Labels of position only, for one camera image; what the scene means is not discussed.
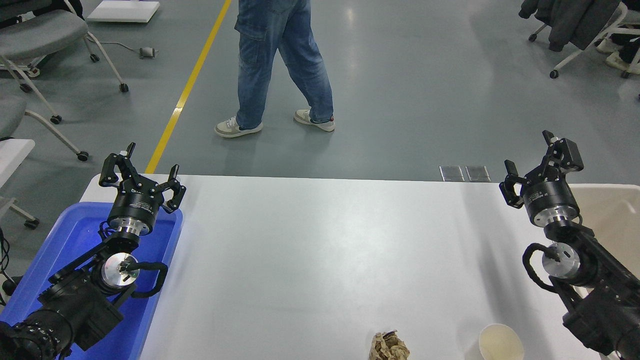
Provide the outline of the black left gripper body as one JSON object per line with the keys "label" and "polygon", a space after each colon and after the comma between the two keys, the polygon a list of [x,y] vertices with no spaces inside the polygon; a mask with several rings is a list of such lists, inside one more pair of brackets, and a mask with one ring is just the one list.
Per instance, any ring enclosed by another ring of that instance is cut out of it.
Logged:
{"label": "black left gripper body", "polygon": [[118,219],[131,218],[142,222],[146,227],[153,227],[162,203],[164,196],[161,193],[143,193],[132,186],[120,183],[108,223],[115,227]]}

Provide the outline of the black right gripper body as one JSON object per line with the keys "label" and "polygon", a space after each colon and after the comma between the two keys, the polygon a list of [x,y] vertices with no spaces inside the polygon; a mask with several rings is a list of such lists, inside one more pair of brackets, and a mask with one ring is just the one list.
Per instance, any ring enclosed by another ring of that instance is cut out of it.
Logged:
{"label": "black right gripper body", "polygon": [[547,181],[526,178],[521,185],[520,196],[530,218],[556,208],[568,210],[569,218],[577,218],[580,214],[574,194],[562,178]]}

